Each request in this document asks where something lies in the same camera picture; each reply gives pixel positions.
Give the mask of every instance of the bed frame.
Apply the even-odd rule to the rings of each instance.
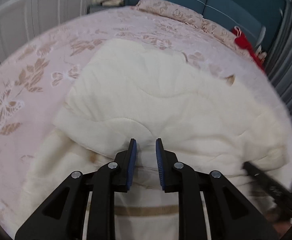
[[[126,5],[136,5],[138,1],[126,0]],[[266,27],[232,0],[167,1],[192,9],[202,14],[205,19],[216,22],[228,30],[239,26],[255,49],[261,45],[265,37]]]

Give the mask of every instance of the white quilt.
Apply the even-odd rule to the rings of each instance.
[[[42,144],[23,187],[16,228],[72,171],[96,171],[131,138],[138,156],[132,190],[116,206],[178,204],[159,186],[155,141],[195,170],[219,170],[236,186],[252,160],[270,171],[287,163],[286,135],[271,109],[233,85],[185,63],[182,53],[113,39],[83,69]],[[245,195],[249,191],[242,188]],[[177,239],[178,215],[117,216],[116,239]]]

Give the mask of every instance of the beige stripe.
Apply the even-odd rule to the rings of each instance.
[[[132,217],[149,217],[160,215],[171,215],[178,213],[178,205],[161,207],[114,207],[115,215]]]

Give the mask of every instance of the metal screw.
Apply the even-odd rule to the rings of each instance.
[[[77,179],[81,176],[80,172],[79,171],[74,171],[72,174],[71,174],[71,177],[74,178],[74,179]]]
[[[211,175],[214,178],[220,178],[221,177],[221,173],[219,171],[212,171]]]
[[[174,167],[176,169],[182,169],[184,167],[184,165],[182,163],[178,162],[178,163],[174,163]]]
[[[117,168],[118,164],[115,163],[115,162],[112,162],[112,163],[108,163],[108,168],[110,169],[114,169],[114,168]]]

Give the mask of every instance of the red cloth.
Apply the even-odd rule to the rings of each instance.
[[[249,54],[252,56],[258,67],[262,70],[262,72],[265,72],[264,66],[261,63],[261,60],[256,57],[254,49],[250,42],[247,40],[246,35],[237,27],[235,26],[232,30],[232,33],[237,36],[235,39],[235,43],[241,48],[248,50]]]

